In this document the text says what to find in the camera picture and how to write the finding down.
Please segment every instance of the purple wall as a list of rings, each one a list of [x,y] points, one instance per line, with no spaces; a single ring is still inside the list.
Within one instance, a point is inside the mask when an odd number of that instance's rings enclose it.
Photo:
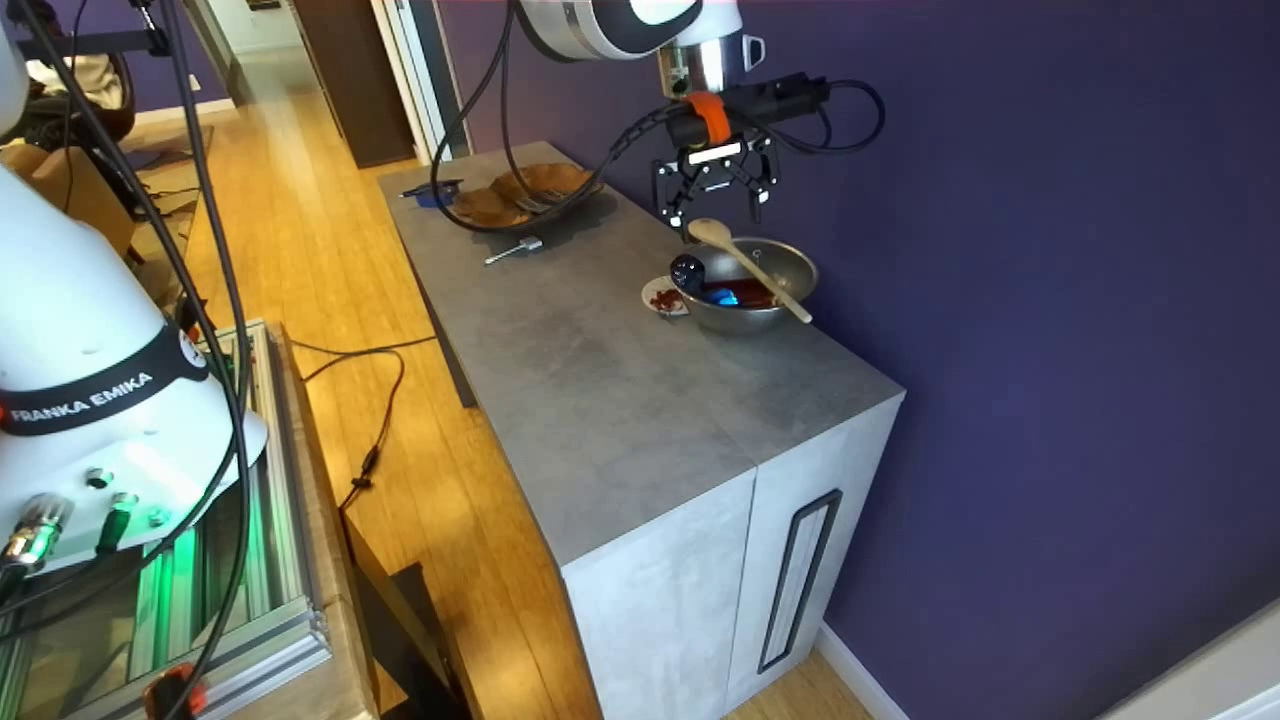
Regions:
[[[51,0],[51,7],[56,7],[62,30],[77,32],[79,0]],[[146,24],[142,24],[136,7],[123,0],[91,0],[91,6],[85,6],[85,17],[79,17],[79,32],[142,32],[142,30]],[[206,102],[227,98],[226,79],[213,73],[208,51],[188,24],[186,24],[186,48],[188,48],[188,66],[199,79],[195,102],[206,103]],[[130,73],[133,73],[142,111],[181,103],[168,57],[130,51]]]
[[[445,6],[466,87],[495,17]],[[891,103],[763,215],[819,256],[819,323],[914,388],[827,613],[873,676],[914,715],[1093,715],[1280,597],[1280,7],[745,17],[773,73]],[[647,66],[517,70],[520,138],[586,162],[658,102]],[[474,130],[491,148],[491,108]]]

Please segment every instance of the bowl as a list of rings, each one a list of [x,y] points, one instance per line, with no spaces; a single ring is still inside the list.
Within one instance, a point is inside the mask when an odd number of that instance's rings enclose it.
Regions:
[[[773,286],[794,292],[800,306],[818,290],[818,264],[785,242],[735,237],[735,247],[751,256]],[[751,273],[710,244],[694,244],[671,262],[671,286],[690,306],[690,317],[716,335],[751,335],[776,329],[785,312]]]

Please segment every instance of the gray cabinet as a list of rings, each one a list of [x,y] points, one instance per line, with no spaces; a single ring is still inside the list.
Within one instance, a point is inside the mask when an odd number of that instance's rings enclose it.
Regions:
[[[563,162],[547,143],[520,162]],[[450,168],[470,185],[499,158]],[[640,290],[680,237],[601,188],[547,247],[393,206],[460,385],[563,571],[608,720],[710,720],[818,641],[901,385],[803,323],[710,335]]]

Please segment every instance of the cabinet countertop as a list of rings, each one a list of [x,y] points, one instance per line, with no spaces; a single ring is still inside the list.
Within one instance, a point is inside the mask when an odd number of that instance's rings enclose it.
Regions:
[[[517,158],[563,162],[554,143]],[[445,175],[480,188],[499,171],[504,158],[489,152]],[[640,290],[683,242],[613,188],[547,230],[546,253],[485,264],[513,237],[466,234],[421,207],[406,191],[424,182],[390,175],[390,207],[460,385],[489,412],[560,567],[901,397],[796,322],[763,335],[710,335],[654,317]]]

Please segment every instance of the wooden spoon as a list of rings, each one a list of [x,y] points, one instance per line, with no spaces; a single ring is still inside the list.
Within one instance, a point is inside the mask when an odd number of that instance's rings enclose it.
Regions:
[[[690,221],[690,237],[740,262],[781,307],[788,307],[800,323],[812,323],[812,312],[794,292],[785,292],[745,247],[735,247],[734,234],[719,221],[695,215]]]

